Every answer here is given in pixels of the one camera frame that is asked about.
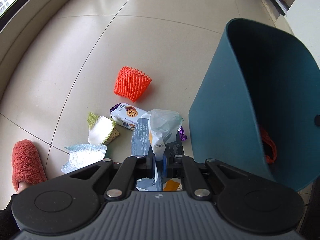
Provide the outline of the red mesh bag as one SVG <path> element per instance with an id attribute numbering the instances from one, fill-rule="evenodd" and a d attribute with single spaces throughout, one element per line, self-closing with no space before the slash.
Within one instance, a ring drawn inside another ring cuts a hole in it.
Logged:
<path id="1" fill-rule="evenodd" d="M 265 160 L 268 164 L 272 164 L 277 158 L 277 148 L 273 140 L 270 138 L 269 134 L 262 128 L 259 128 L 260 136 L 263 142 L 263 150 Z"/>

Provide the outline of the dark teal trash bin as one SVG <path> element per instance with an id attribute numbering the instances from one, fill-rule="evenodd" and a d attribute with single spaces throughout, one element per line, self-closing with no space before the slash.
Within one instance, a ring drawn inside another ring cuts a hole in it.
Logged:
<path id="1" fill-rule="evenodd" d="M 265 160 L 259 128 L 277 148 Z M 295 36 L 226 24 L 189 110 L 195 161 L 213 158 L 296 191 L 319 176 L 319 67 Z"/>

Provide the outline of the light blue bubble wrap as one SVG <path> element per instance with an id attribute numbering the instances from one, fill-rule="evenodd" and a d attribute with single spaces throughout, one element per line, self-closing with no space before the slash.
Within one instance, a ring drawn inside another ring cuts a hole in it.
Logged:
<path id="1" fill-rule="evenodd" d="M 107 152 L 107 146 L 92 144 L 72 145 L 65 149 L 69 152 L 69 159 L 61 168 L 64 174 L 103 160 Z"/>

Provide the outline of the green white foam wrapper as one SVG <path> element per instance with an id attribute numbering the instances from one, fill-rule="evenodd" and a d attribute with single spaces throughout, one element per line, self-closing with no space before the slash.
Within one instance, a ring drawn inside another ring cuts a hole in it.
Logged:
<path id="1" fill-rule="evenodd" d="M 88 142 L 91 145 L 108 145 L 120 134 L 116 129 L 116 122 L 105 116 L 88 113 Z"/>

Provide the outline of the purple white snack wrapper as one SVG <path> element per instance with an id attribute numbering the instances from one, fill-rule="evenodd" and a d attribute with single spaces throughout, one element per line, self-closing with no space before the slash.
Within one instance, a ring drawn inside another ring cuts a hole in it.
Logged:
<path id="1" fill-rule="evenodd" d="M 128 103 L 118 103 L 110 109 L 111 118 L 116 124 L 131 131 L 134 131 L 137 120 L 145 113 L 146 111 Z"/>

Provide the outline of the orange foam fruit net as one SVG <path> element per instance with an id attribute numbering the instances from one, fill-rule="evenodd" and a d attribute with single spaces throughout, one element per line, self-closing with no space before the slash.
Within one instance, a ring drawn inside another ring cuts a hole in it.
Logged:
<path id="1" fill-rule="evenodd" d="M 114 94 L 136 102 L 150 85 L 152 78 L 136 68 L 124 66 L 118 72 Z"/>

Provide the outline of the red fluffy slipper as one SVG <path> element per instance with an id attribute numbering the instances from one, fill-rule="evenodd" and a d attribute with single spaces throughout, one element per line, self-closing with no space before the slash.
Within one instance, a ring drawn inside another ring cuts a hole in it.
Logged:
<path id="1" fill-rule="evenodd" d="M 24 139 L 14 145 L 11 163 L 12 183 L 17 194 L 47 180 L 38 150 L 30 140 Z"/>

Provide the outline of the black trouser leg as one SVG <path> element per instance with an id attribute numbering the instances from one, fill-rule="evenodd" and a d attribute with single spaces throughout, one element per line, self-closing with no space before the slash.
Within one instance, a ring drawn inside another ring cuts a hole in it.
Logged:
<path id="1" fill-rule="evenodd" d="M 12 239 L 20 232 L 11 208 L 12 202 L 16 196 L 17 194 L 13 194 L 7 207 L 0 211 L 0 240 Z"/>

